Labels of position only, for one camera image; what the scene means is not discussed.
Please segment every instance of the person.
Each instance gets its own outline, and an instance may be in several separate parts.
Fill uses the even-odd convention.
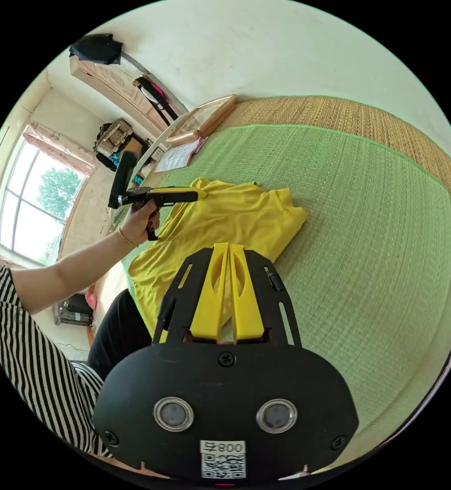
[[[159,227],[153,201],[131,208],[123,225],[100,242],[48,267],[0,266],[0,363],[21,398],[59,438],[111,464],[92,412],[111,369],[151,344],[151,336],[129,293],[113,301],[90,348],[87,363],[68,360],[40,330],[33,315],[89,287],[135,247],[147,241],[146,228]],[[144,466],[141,473],[157,475]]]

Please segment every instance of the window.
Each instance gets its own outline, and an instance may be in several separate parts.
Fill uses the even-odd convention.
[[[38,265],[53,264],[85,179],[23,142],[4,191],[0,247]]]

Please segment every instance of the pink curtain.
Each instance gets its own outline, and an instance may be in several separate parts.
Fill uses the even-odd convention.
[[[79,144],[52,129],[32,121],[23,138],[46,155],[90,177],[96,168],[96,157]]]

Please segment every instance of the black pants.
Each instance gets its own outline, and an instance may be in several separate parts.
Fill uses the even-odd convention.
[[[125,357],[151,345],[144,320],[126,289],[113,301],[96,333],[87,364],[103,380]]]

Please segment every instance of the green mat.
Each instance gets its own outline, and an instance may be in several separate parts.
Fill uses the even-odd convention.
[[[366,453],[421,402],[451,348],[451,195],[404,155],[306,126],[218,132],[163,185],[196,177],[290,187],[308,209],[276,266],[303,346],[342,373],[355,399],[360,426],[335,466]]]

